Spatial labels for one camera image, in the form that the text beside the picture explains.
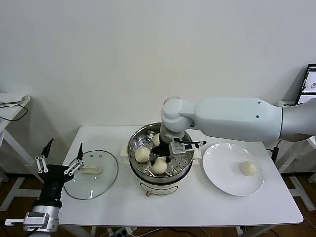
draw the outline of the pot lid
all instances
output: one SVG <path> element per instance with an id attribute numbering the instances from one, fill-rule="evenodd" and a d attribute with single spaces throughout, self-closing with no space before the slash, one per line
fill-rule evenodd
<path id="1" fill-rule="evenodd" d="M 115 157 L 103 150 L 85 152 L 82 160 L 84 167 L 64 188 L 73 198 L 87 200 L 100 196 L 112 186 L 119 167 Z"/>

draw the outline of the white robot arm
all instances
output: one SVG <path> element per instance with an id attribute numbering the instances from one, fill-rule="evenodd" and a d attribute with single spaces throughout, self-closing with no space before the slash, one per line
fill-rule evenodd
<path id="1" fill-rule="evenodd" d="M 207 136 L 247 142 L 300 141 L 316 135 L 315 118 L 316 101 L 281 108 L 257 98 L 209 97 L 196 104 L 169 98 L 161 112 L 160 137 L 170 143 L 191 128 Z"/>

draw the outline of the black cable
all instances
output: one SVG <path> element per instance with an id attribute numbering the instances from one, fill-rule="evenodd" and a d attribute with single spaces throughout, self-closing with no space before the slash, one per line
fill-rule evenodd
<path id="1" fill-rule="evenodd" d="M 18 120 L 20 120 L 21 118 L 23 118 L 23 117 L 28 113 L 28 109 L 27 109 L 27 108 L 25 108 L 24 106 L 19 105 L 19 104 L 16 104 L 16 105 L 22 107 L 23 109 L 25 109 L 25 113 L 24 113 L 21 117 L 19 117 L 19 118 L 17 118 L 17 119 L 7 119 L 7 118 L 4 118 L 4 117 L 1 117 L 1 116 L 0 116 L 0 119 L 4 119 L 4 120 L 7 120 L 7 121 L 15 122 L 15 121 L 18 121 Z"/>
<path id="2" fill-rule="evenodd" d="M 9 237 L 8 232 L 5 230 L 5 228 L 3 227 L 3 225 L 1 224 L 1 228 L 3 229 L 3 231 L 5 232 L 6 236 Z"/>
<path id="3" fill-rule="evenodd" d="M 189 232 L 189 231 L 178 231 L 178 230 L 175 230 L 174 228 L 168 228 L 168 229 L 171 229 L 171 230 L 174 231 L 174 232 L 187 233 L 187 234 L 192 235 L 193 237 L 197 237 L 196 235 L 193 235 L 193 234 L 192 234 L 191 232 Z"/>
<path id="4" fill-rule="evenodd" d="M 276 235 L 277 237 L 280 237 L 280 236 L 277 234 L 277 232 L 275 232 L 274 230 L 270 229 L 270 231 L 272 231 L 273 233 L 275 233 L 275 235 Z"/>
<path id="5" fill-rule="evenodd" d="M 279 141 L 278 141 L 278 143 L 277 143 L 276 147 L 278 147 L 278 145 L 280 144 L 280 142 L 281 142 L 281 140 L 279 140 Z"/>
<path id="6" fill-rule="evenodd" d="M 39 229 L 39 227 L 36 227 L 34 230 L 32 230 L 31 232 L 29 232 L 25 237 L 31 236 L 31 235 L 34 234 L 38 229 Z"/>

